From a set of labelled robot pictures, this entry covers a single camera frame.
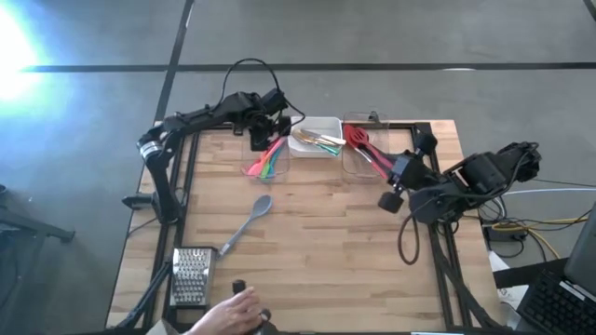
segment cheese grater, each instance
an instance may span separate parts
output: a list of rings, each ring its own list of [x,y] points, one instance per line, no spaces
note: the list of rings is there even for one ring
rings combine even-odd
[[[175,248],[172,262],[170,306],[204,307],[209,304],[215,271],[212,248]]]

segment gray concrete floor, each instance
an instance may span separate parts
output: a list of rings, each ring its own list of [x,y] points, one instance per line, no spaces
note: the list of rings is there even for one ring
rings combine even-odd
[[[36,65],[167,64],[183,1],[5,1]],[[197,2],[181,63],[596,61],[596,23],[580,0]],[[596,183],[594,71],[280,73],[309,115],[376,110],[399,119],[455,119],[465,154],[538,141],[540,177]],[[21,211],[75,228],[48,240],[20,297],[12,332],[100,329],[114,289],[138,184],[134,143],[154,120],[163,73],[19,74],[0,98],[0,182]],[[168,114],[219,97],[223,74],[177,74]],[[228,91],[264,92],[268,74],[233,74]],[[558,187],[531,181],[516,189]],[[512,195],[515,217],[574,217],[594,193]],[[579,226],[545,234],[564,255]],[[517,245],[494,246],[513,252]],[[513,266],[539,262],[532,242]]]

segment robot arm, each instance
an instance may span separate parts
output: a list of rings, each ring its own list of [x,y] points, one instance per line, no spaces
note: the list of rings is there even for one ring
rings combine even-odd
[[[127,197],[123,202],[131,208],[134,208],[135,202],[150,203],[160,223],[175,223],[182,215],[182,207],[169,185],[166,171],[184,137],[229,122],[233,125],[234,135],[241,136],[244,129],[249,131],[251,150],[264,151],[274,133],[289,135],[290,118],[281,115],[287,107],[283,92],[274,88],[263,97],[256,93],[237,92],[212,108],[207,105],[192,113],[166,117],[161,125],[152,127],[137,141],[156,191],[144,200],[140,195]]]

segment human hand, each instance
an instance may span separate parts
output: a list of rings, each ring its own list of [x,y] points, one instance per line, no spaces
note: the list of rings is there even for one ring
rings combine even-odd
[[[262,307],[254,288],[211,308],[185,335],[243,335],[261,325]]]

